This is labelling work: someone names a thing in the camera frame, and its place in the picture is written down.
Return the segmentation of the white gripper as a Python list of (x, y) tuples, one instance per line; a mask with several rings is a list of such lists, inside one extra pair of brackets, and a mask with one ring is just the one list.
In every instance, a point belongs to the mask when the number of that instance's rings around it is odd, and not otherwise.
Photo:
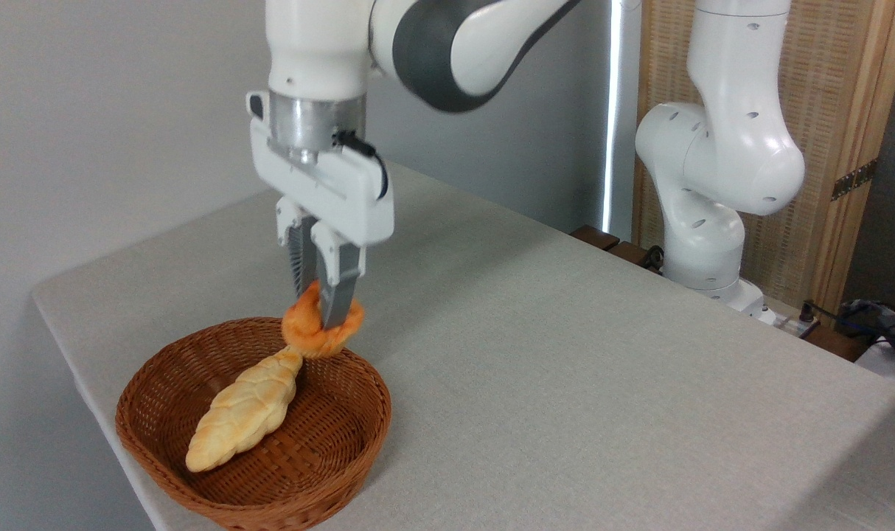
[(323, 329), (333, 329), (349, 315), (356, 283), (366, 272), (360, 246), (386, 241), (394, 231), (393, 185), (384, 162), (350, 147), (324, 151), (315, 164), (292, 160), (279, 150), (269, 105), (268, 93), (246, 95), (254, 167), (283, 195), (276, 228), (296, 295), (318, 279)]

